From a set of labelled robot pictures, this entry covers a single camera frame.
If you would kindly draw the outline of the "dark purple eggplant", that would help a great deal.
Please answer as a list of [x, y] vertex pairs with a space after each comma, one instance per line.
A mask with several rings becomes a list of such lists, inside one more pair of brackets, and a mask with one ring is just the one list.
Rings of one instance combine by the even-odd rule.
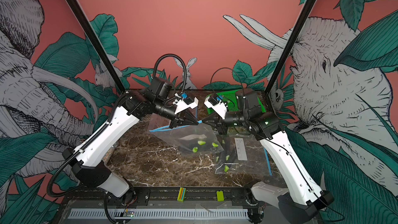
[[216, 174], [228, 173], [236, 164], [235, 159], [237, 153], [234, 143], [228, 140], [222, 140], [221, 146], [223, 151], [216, 155]]

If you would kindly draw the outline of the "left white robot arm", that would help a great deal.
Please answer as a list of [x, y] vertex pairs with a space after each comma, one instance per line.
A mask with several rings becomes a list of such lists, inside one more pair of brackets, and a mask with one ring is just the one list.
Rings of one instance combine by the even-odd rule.
[[81, 145], [62, 153], [65, 164], [82, 185], [99, 188], [117, 198], [134, 195], [132, 186], [124, 178], [112, 172], [103, 162], [110, 148], [144, 117], [157, 114], [170, 120], [170, 128], [198, 125], [191, 109], [198, 106], [198, 99], [190, 93], [180, 93], [168, 99], [172, 84], [154, 78], [143, 90], [128, 90], [116, 101], [108, 119]]

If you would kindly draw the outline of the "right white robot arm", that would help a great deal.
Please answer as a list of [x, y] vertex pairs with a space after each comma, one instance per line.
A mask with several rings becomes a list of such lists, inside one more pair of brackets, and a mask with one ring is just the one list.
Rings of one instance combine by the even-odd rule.
[[235, 97], [238, 110], [230, 111], [222, 96], [209, 95], [204, 104], [213, 113], [202, 122], [216, 128], [221, 135], [235, 126], [244, 127], [251, 133], [271, 155], [287, 185], [282, 193], [278, 193], [274, 187], [255, 183], [250, 189], [254, 198], [276, 205], [291, 224], [310, 221], [334, 201], [332, 193], [322, 190], [311, 178], [272, 106], [261, 107], [257, 93], [252, 89], [238, 90]]

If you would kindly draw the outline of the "clear zip bag blue zipper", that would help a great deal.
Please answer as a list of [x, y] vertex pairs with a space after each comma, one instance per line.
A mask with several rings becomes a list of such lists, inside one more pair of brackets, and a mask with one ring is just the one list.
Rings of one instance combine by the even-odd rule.
[[[228, 173], [222, 174], [255, 174], [259, 176], [272, 176], [271, 164], [265, 148], [253, 135], [230, 134], [218, 135], [218, 141], [228, 140], [234, 143], [237, 153], [235, 165]], [[216, 155], [213, 164], [216, 168]]]

